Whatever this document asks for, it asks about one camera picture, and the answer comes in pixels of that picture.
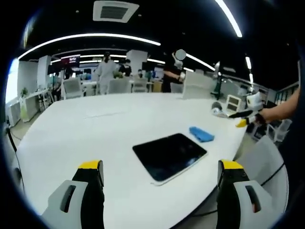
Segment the tablet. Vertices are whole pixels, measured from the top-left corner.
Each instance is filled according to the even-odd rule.
[[[181,174],[207,153],[183,134],[143,143],[132,149],[156,185],[162,185]]]

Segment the air conditioning vent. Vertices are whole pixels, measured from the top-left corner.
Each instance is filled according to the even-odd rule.
[[[139,5],[122,1],[95,1],[94,21],[115,21],[127,23]]]

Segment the floor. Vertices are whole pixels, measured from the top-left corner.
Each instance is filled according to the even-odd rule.
[[[30,126],[39,117],[39,113],[36,114],[28,123],[19,121],[14,127],[11,128],[12,137],[16,147],[18,147],[21,139],[24,137]],[[249,151],[253,147],[255,141],[246,133],[236,154],[236,159],[242,154]],[[194,215],[203,214],[217,209],[216,206],[216,192],[213,192],[208,200],[193,213],[193,216],[183,220],[179,225],[176,225],[177,229],[214,229],[217,223],[217,212],[207,215],[194,217]]]

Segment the black ceiling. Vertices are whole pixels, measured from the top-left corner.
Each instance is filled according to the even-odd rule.
[[[27,47],[20,54],[43,42],[81,33],[137,36],[160,42],[160,47],[121,38],[76,38],[43,46],[21,60],[78,49],[112,48],[145,50],[151,58],[162,61],[164,52],[182,48],[212,66],[221,61],[223,66],[235,68],[237,77],[249,80],[244,60],[247,54],[251,58],[254,82],[267,88],[279,90],[298,79],[295,46],[288,23],[265,0],[224,0],[239,25],[242,38],[236,36],[215,0],[128,2],[140,5],[128,23],[93,21],[93,0],[49,4],[39,13]],[[76,54],[102,53],[86,51]],[[184,65],[208,70],[191,59],[187,59]]]

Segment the white lab coat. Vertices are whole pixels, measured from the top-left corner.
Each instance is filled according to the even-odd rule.
[[[97,80],[100,88],[100,94],[106,94],[108,90],[109,81],[113,79],[116,64],[113,60],[100,62],[99,66],[94,72],[95,80]]]

